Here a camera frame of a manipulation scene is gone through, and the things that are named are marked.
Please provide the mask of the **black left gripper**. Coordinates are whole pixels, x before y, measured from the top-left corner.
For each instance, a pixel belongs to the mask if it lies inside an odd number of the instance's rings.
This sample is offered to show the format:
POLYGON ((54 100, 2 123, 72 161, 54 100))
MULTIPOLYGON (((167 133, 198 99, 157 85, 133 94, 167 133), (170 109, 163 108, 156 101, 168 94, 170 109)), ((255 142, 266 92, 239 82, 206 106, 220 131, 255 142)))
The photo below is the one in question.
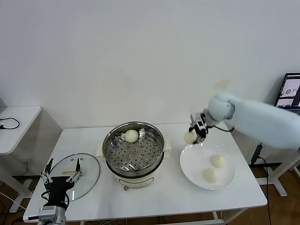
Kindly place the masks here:
POLYGON ((50 177, 53 158, 48 162, 45 169, 40 173, 48 192, 48 204, 69 203, 67 191, 75 186, 75 182, 82 176, 80 159, 77 159, 75 173, 70 177, 50 177))

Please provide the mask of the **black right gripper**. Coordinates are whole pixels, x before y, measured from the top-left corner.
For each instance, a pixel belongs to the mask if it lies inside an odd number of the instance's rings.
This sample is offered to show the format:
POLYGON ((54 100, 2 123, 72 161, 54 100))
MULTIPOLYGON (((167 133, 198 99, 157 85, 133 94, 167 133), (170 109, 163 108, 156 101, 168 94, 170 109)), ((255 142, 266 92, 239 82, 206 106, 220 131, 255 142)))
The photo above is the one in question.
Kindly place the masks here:
POLYGON ((206 115, 203 112, 194 112, 191 113, 190 119, 191 123, 188 131, 194 131, 196 133, 195 143, 202 143, 206 139, 207 130, 205 128, 199 128, 199 123, 201 126, 211 128, 211 126, 206 121, 206 115))

